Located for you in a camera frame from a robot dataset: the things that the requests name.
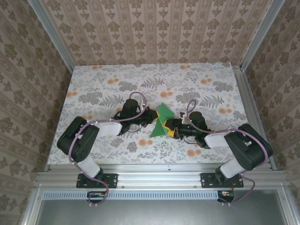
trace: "beige damask wallpaper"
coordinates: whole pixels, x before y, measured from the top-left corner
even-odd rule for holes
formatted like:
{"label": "beige damask wallpaper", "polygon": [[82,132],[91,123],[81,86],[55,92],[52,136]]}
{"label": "beige damask wallpaper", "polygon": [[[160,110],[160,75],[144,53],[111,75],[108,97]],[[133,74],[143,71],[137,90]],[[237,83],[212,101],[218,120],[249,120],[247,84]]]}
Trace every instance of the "beige damask wallpaper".
{"label": "beige damask wallpaper", "polygon": [[0,1],[0,224],[18,224],[44,170],[70,73],[26,0]]}
{"label": "beige damask wallpaper", "polygon": [[271,0],[42,0],[76,65],[239,64]]}
{"label": "beige damask wallpaper", "polygon": [[274,158],[300,208],[300,1],[286,0],[247,68]]}

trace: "floral tablecloth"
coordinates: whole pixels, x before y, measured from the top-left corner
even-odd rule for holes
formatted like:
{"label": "floral tablecloth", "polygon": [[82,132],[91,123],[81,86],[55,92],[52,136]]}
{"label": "floral tablecloth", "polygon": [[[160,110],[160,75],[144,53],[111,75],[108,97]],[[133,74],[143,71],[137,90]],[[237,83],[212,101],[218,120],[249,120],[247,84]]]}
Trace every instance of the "floral tablecloth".
{"label": "floral tablecloth", "polygon": [[[202,112],[210,129],[236,128],[247,122],[230,63],[77,66],[48,164],[69,163],[56,143],[76,116],[108,119],[122,108],[132,91],[142,92],[151,109],[164,102],[176,116],[196,99],[196,110]],[[97,138],[91,155],[99,164],[222,163],[232,157],[228,148],[206,150],[166,135],[150,138],[154,126]]]}

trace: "patterned wallpaper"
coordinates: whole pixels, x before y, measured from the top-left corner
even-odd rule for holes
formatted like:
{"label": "patterned wallpaper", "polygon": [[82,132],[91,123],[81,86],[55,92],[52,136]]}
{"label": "patterned wallpaper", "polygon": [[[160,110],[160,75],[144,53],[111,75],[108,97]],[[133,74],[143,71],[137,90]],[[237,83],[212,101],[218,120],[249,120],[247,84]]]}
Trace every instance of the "patterned wallpaper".
{"label": "patterned wallpaper", "polygon": [[0,1],[0,224],[21,219],[44,170],[70,73],[26,0]]}
{"label": "patterned wallpaper", "polygon": [[286,0],[247,68],[274,158],[300,208],[300,1]]}
{"label": "patterned wallpaper", "polygon": [[76,65],[239,64],[271,0],[42,0]]}

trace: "vented panel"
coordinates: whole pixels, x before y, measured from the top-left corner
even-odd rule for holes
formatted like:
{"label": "vented panel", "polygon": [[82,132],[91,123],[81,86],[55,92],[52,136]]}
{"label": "vented panel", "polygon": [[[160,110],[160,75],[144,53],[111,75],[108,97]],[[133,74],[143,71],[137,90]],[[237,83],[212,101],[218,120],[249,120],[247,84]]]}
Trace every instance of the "vented panel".
{"label": "vented panel", "polygon": [[[86,200],[88,191],[45,191],[43,200]],[[114,191],[107,200],[197,200],[218,199],[217,191]]]}

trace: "green cloth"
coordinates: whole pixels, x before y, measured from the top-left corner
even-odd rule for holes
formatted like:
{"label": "green cloth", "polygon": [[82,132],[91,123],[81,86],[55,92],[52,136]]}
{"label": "green cloth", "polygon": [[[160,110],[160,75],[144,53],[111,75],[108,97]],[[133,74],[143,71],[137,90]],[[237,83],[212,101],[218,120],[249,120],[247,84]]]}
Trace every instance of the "green cloth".
{"label": "green cloth", "polygon": [[168,129],[163,128],[162,125],[166,120],[174,117],[174,113],[164,103],[161,104],[160,108],[158,109],[158,113],[159,113],[160,117],[156,121],[156,125],[155,125],[150,137],[166,135],[168,132]]}

